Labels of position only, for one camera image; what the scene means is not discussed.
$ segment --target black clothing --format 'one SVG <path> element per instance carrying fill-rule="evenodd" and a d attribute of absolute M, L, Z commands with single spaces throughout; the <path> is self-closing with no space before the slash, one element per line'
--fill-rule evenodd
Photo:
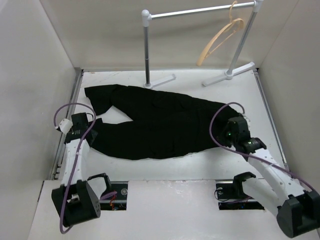
<path fill-rule="evenodd" d="M 84 91 L 97 115 L 115 106 L 133 120 L 110 124 L 97 119 L 93 129 L 98 135 L 92 147 L 105 155 L 166 159 L 217 147 L 210 138 L 209 125 L 224 103 L 118 84 Z M 213 135 L 219 136 L 228 119 L 237 116 L 230 106 L 223 109 L 213 123 Z"/>

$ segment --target horizontal rod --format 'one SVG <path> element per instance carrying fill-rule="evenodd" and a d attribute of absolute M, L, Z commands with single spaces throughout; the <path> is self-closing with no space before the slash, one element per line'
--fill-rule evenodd
<path fill-rule="evenodd" d="M 243 9 L 243 8 L 249 8 L 254 6 L 255 6 L 255 2 L 251 1 L 251 2 L 245 2 L 245 3 L 237 3 L 233 5 L 232 9 Z M 185 10 L 185 11 L 173 11 L 173 12 L 151 15 L 151 19 L 153 20 L 165 19 L 165 18 L 171 18 L 171 17 L 183 16 L 183 15 L 206 13 L 206 12 L 217 11 L 217 10 L 229 10 L 230 8 L 231 8 L 231 4 L 224 5 L 224 6 L 213 6 L 213 7 L 206 7 L 206 8 L 191 9 L 191 10 Z"/>

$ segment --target white enclosure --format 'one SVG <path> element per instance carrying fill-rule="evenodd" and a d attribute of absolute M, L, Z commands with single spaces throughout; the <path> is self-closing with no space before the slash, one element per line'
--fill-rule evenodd
<path fill-rule="evenodd" d="M 38 0 L 0 0 L 0 239 L 26 239 L 76 72 Z"/>
<path fill-rule="evenodd" d="M 55 110 L 78 93 L 78 101 L 88 104 L 83 93 L 88 86 L 142 86 L 145 81 L 141 11 L 159 14 L 232 2 L 0 0 L 1 240 L 287 239 L 267 211 L 218 211 L 215 180 L 255 172 L 243 158 L 218 148 L 136 162 L 92 150 L 90 174 L 105 172 L 112 181 L 130 181 L 128 209 L 104 211 L 100 219 L 75 226 L 67 235 L 59 232 L 50 198 L 60 184 L 51 180 L 61 140 L 53 127 Z M 250 12 L 235 9 L 232 15 L 246 24 Z M 204 46 L 229 22 L 228 11 L 154 21 L 149 33 L 151 79 L 175 73 L 175 82 L 157 89 L 244 104 L 252 135 L 267 143 L 279 163 L 284 153 L 288 167 L 320 191 L 319 12 L 318 0 L 263 2 L 237 62 L 237 67 L 256 63 L 263 89 L 253 71 L 201 87 L 201 81 L 223 72 L 219 68 L 229 67 L 243 33 L 206 59 L 206 70 L 195 69 Z M 80 92 L 79 69 L 85 70 Z M 114 108 L 102 118 L 109 123 L 129 120 Z M 312 231 L 296 239 L 319 237 Z"/>

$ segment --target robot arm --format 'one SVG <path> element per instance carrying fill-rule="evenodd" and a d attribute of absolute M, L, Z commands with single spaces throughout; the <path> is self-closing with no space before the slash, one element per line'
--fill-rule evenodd
<path fill-rule="evenodd" d="M 78 150 L 81 137 L 89 127 L 86 113 L 77 113 L 70 120 L 64 119 L 57 128 L 66 135 L 66 163 L 61 185 L 51 192 L 51 198 L 59 216 L 63 216 L 63 226 L 69 227 L 101 215 L 100 198 L 102 194 L 112 192 L 111 182 L 105 174 L 99 174 L 87 178 L 87 158 L 90 146 L 97 133 L 91 130 L 82 141 Z M 70 188 L 67 193 L 64 214 L 61 214 L 68 181 L 72 175 L 72 169 L 78 155 L 75 171 L 73 173 Z"/>
<path fill-rule="evenodd" d="M 259 138 L 250 136 L 247 121 L 242 116 L 229 119 L 227 129 L 226 145 L 234 146 L 237 152 L 245 154 L 244 159 L 268 183 L 263 184 L 254 174 L 246 172 L 234 177 L 234 190 L 239 195 L 254 198 L 268 209 L 276 217 L 283 233 L 290 238 L 319 228 L 319 194 L 315 190 L 306 191 L 299 182 L 279 169 L 266 145 Z"/>

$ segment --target white pole base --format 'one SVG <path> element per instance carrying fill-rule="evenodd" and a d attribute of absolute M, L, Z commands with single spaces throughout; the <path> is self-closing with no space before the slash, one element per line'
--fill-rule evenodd
<path fill-rule="evenodd" d="M 155 81 L 151 82 L 151 83 L 148 84 L 148 85 L 147 85 L 146 83 L 144 83 L 143 86 L 144 86 L 144 88 L 146 88 L 146 89 L 152 89 L 153 87 L 157 87 L 157 86 L 160 86 L 160 85 L 162 85 L 162 84 L 169 83 L 169 82 L 175 80 L 176 78 L 177 78 L 176 75 L 171 74 L 171 75 L 169 75 L 169 76 L 165 76 L 165 77 L 163 77 L 163 78 L 160 78 L 160 79 L 158 79 L 158 80 L 155 80 Z"/>
<path fill-rule="evenodd" d="M 213 77 L 213 78 L 208 79 L 206 81 L 203 81 L 202 85 L 204 87 L 207 87 L 207 86 L 210 86 L 212 84 L 219 83 L 219 82 L 221 82 L 223 80 L 231 80 L 234 76 L 242 74 L 242 73 L 244 73 L 246 71 L 249 71 L 249 70 L 253 69 L 254 66 L 255 66 L 255 63 L 254 62 L 250 62 L 250 63 L 248 63 L 246 65 L 243 65 L 241 67 L 238 67 L 238 68 L 234 69 L 232 71 L 232 74 L 227 74 L 227 71 L 228 71 L 227 70 L 227 71 L 224 72 L 223 75 L 216 76 L 216 77 Z"/>

